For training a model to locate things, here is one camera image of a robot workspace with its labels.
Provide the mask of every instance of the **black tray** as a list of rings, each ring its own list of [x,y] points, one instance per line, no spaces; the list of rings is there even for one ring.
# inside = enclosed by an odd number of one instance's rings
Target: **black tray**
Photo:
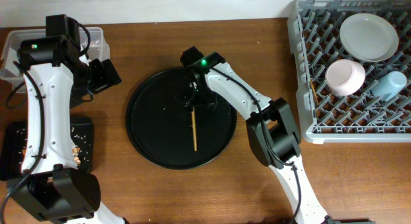
[[[92,168],[94,144],[94,125],[91,119],[88,117],[71,117],[70,134],[73,142],[81,149],[78,158],[82,163],[78,166],[78,169],[89,173]],[[0,156],[0,180],[5,181],[21,176],[21,163],[24,160],[22,150],[26,145],[27,121],[14,122],[7,126]]]
[[[158,166],[190,169],[208,163],[223,152],[236,129],[237,113],[222,97],[217,96],[219,103],[212,109],[195,106],[198,151],[194,151],[191,110],[176,99],[180,90],[191,90],[190,81],[182,67],[162,71],[143,82],[128,104],[128,137],[144,158]]]

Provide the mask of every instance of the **pink cup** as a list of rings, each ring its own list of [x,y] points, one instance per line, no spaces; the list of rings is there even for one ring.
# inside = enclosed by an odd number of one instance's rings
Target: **pink cup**
[[[364,83],[365,69],[352,60],[337,60],[328,67],[326,80],[334,95],[348,96]]]

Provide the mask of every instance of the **plastic container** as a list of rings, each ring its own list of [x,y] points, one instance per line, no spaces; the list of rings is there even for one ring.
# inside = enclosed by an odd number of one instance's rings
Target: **plastic container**
[[[410,0],[297,0],[287,20],[290,50],[297,66],[297,106],[301,135],[308,142],[411,142],[411,81],[388,101],[371,94],[392,71],[411,76]],[[351,56],[340,27],[356,13],[384,18],[399,37],[396,53],[380,62]],[[325,70],[338,59],[365,69],[362,87],[352,95],[332,95]]]
[[[89,58],[94,60],[98,58],[100,61],[110,58],[110,47],[105,42],[103,30],[101,28],[87,28],[90,32],[90,48],[87,52]],[[10,82],[14,87],[18,86],[24,81],[19,70],[13,65],[14,60],[17,59],[17,50],[24,40],[39,39],[46,36],[46,29],[35,30],[17,30],[11,31],[6,39],[6,43],[1,54],[1,60],[4,64],[0,69],[0,79]],[[80,42],[85,47],[87,45],[87,35],[80,29]],[[18,92],[25,92],[26,87],[22,87]]]

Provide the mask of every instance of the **black round tray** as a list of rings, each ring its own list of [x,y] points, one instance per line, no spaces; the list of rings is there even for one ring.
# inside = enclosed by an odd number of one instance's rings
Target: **black round tray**
[[[134,148],[147,160],[168,169],[190,169],[217,157],[234,134],[237,113],[218,96],[217,106],[195,107],[194,151],[191,111],[177,94],[191,78],[182,67],[159,72],[134,92],[126,111],[126,129]]]

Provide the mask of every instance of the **clear plastic bin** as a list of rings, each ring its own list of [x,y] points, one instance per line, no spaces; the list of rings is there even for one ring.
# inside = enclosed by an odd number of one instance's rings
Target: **clear plastic bin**
[[[94,60],[98,58],[100,61],[110,58],[110,47],[105,42],[103,30],[101,28],[87,28],[90,32],[90,48],[87,52],[89,58]],[[46,36],[45,29],[34,30],[17,30],[11,31],[6,39],[6,44],[3,48],[1,60],[3,65],[0,69],[0,79],[6,80],[13,85],[13,89],[24,81],[19,70],[13,65],[13,61],[17,60],[17,50],[20,48],[21,42],[29,39],[39,39]],[[83,47],[87,45],[87,35],[80,29],[80,42]],[[25,92],[26,88],[22,87],[18,92]]]

